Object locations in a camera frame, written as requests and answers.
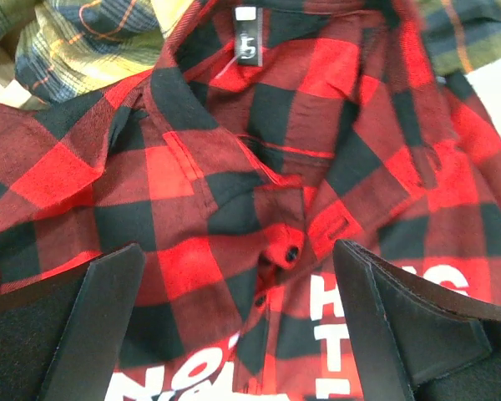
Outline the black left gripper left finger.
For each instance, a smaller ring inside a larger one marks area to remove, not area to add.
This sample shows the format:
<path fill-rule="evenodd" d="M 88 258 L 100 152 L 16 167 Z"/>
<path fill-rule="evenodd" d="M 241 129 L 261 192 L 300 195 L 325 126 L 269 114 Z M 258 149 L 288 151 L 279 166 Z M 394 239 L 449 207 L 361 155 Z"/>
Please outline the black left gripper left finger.
<path fill-rule="evenodd" d="M 143 276 L 137 244 L 0 295 L 0 400 L 102 400 Z"/>

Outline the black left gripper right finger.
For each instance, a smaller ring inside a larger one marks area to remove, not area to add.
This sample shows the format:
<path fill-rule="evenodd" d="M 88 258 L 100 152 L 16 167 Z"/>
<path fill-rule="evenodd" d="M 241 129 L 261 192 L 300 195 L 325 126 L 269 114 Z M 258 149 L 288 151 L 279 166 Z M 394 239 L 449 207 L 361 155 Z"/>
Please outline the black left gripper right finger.
<path fill-rule="evenodd" d="M 353 241 L 333 250 L 366 400 L 501 400 L 501 306 L 448 290 Z"/>

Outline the red black plaid shirt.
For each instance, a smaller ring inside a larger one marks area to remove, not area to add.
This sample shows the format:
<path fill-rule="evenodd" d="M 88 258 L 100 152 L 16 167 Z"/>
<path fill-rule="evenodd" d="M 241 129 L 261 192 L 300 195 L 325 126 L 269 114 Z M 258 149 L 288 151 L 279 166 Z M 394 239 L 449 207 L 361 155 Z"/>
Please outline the red black plaid shirt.
<path fill-rule="evenodd" d="M 501 139 L 439 81 L 411 1 L 195 1 L 154 69 L 0 105 L 0 294 L 128 242 L 146 266 L 110 400 L 362 396 L 332 249 L 501 305 Z"/>

